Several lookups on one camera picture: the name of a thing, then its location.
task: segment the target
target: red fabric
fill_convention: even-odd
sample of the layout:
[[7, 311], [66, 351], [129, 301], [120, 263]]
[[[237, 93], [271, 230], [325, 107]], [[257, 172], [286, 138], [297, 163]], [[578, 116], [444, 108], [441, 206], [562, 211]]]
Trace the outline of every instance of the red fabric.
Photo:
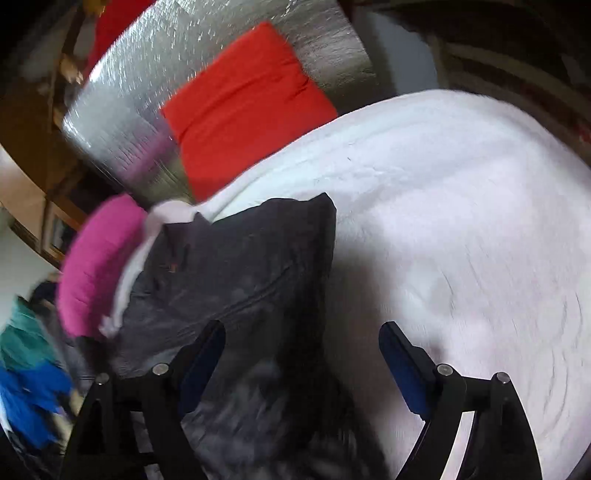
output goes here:
[[127, 30], [136, 18], [154, 3], [155, 0], [111, 0], [96, 22], [95, 43], [92, 46], [84, 78], [99, 62], [109, 47]]
[[285, 39], [264, 22], [233, 42], [161, 109], [195, 198], [337, 117]]

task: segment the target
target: white wall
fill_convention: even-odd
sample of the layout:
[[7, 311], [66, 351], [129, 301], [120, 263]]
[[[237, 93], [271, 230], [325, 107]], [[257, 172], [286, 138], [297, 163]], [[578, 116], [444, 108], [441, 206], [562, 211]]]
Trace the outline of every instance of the white wall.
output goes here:
[[419, 34], [372, 7], [355, 8], [353, 26], [380, 82], [393, 85], [392, 95], [439, 88], [431, 48]]
[[8, 228], [8, 221], [10, 220], [10, 218], [11, 217], [8, 214], [8, 212], [0, 204], [0, 234], [3, 233], [3, 231], [6, 230], [6, 228]]
[[0, 226], [0, 329], [10, 316], [14, 296], [27, 297], [52, 271], [55, 268], [10, 229]]

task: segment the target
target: white cloth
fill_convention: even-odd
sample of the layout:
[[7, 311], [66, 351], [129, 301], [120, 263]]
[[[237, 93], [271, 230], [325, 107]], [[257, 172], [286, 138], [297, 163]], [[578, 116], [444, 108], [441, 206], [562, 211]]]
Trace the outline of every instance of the white cloth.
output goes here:
[[110, 317], [103, 317], [99, 331], [107, 338], [113, 338], [123, 325], [123, 313], [129, 305], [129, 295], [135, 280], [144, 269], [150, 249], [165, 223], [189, 223], [195, 217], [195, 209], [181, 200], [162, 202], [153, 207], [144, 220], [144, 240], [129, 258], [115, 290]]
[[340, 117], [193, 211], [213, 221], [321, 192], [337, 207], [327, 357], [392, 474], [423, 425], [378, 350], [380, 325], [396, 320], [436, 363], [509, 373], [544, 479], [564, 480], [591, 442], [591, 171], [514, 107], [431, 91]]
[[11, 432], [12, 427], [6, 416], [6, 409], [4, 409], [4, 403], [2, 403], [2, 396], [0, 395], [0, 426], [5, 433]]

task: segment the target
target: reflective foil sheet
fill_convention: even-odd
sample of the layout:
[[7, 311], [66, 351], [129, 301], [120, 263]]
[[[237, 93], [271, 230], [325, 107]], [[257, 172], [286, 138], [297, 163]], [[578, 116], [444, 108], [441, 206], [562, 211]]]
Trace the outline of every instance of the reflective foil sheet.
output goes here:
[[191, 199], [160, 107], [263, 20], [290, 42], [339, 113], [379, 99], [369, 57], [335, 0], [158, 0], [96, 65], [63, 132], [146, 202]]

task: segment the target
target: pink cushion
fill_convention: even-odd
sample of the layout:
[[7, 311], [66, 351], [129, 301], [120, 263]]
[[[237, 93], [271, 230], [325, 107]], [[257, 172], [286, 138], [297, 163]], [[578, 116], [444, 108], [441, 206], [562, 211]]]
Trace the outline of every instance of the pink cushion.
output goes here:
[[142, 241], [146, 212], [127, 194], [107, 200], [86, 221], [63, 263], [57, 308], [71, 336], [100, 336], [125, 264]]

